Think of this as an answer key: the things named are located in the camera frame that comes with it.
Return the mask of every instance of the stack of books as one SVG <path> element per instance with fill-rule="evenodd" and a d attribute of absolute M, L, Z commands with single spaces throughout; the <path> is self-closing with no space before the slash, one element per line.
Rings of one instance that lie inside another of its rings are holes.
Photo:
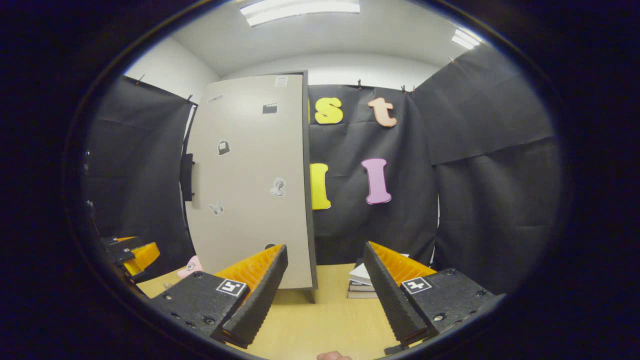
<path fill-rule="evenodd" d="M 376 299 L 378 294 L 374 290 L 369 273 L 364 267 L 362 259 L 358 259 L 353 271 L 349 273 L 349 299 Z"/>

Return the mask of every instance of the pink letter i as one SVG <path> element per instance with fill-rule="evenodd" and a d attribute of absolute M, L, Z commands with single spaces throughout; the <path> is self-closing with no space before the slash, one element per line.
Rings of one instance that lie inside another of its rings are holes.
<path fill-rule="evenodd" d="M 387 185 L 385 184 L 384 168 L 387 161 L 384 159 L 366 159 L 361 164 L 367 169 L 369 177 L 367 203 L 373 205 L 391 201 L 391 194 L 387 192 Z"/>

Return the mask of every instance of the pink toy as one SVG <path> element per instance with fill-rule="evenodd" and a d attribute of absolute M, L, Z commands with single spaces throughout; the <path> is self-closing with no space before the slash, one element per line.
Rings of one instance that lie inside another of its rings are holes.
<path fill-rule="evenodd" d="M 189 260 L 189 263 L 187 263 L 187 266 L 184 269 L 178 271 L 177 275 L 181 279 L 184 279 L 185 277 L 189 276 L 189 274 L 196 271 L 202 271 L 202 265 L 200 264 L 200 260 L 198 260 L 197 255 L 192 257 Z"/>
<path fill-rule="evenodd" d="M 385 184 L 384 168 L 387 161 L 384 159 L 366 159 L 361 164 L 367 169 L 367 175 L 369 176 L 367 203 L 373 205 L 391 201 L 391 194 L 387 192 L 387 185 Z"/>

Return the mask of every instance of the white door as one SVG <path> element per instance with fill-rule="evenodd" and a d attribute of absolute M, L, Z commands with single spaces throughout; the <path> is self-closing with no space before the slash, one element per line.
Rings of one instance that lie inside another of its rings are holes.
<path fill-rule="evenodd" d="M 189 134 L 194 196 L 186 203 L 205 272 L 214 274 L 267 244 L 284 243 L 289 266 L 280 288 L 312 287 L 306 121 L 302 75 L 207 85 Z"/>

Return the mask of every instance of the foam letter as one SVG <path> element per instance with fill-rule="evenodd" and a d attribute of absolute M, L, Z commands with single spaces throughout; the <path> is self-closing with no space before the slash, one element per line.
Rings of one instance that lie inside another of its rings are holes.
<path fill-rule="evenodd" d="M 375 100 L 369 101 L 369 106 L 373 108 L 373 113 L 376 116 L 376 121 L 386 127 L 396 126 L 398 120 L 395 117 L 389 117 L 389 110 L 394 108 L 393 104 L 385 102 L 385 99 L 379 97 Z"/>
<path fill-rule="evenodd" d="M 316 101 L 316 121 L 318 124 L 336 124 L 342 121 L 342 101 L 337 97 L 323 97 Z"/>
<path fill-rule="evenodd" d="M 326 164 L 311 164 L 311 208 L 324 210 L 331 207 L 331 202 L 326 198 L 324 187 L 324 174 L 329 170 Z"/>
<path fill-rule="evenodd" d="M 366 159 L 361 164 L 367 169 L 367 176 L 369 177 L 367 203 L 373 205 L 391 201 L 391 194 L 387 192 L 387 185 L 385 184 L 384 169 L 387 161 L 384 159 Z"/>

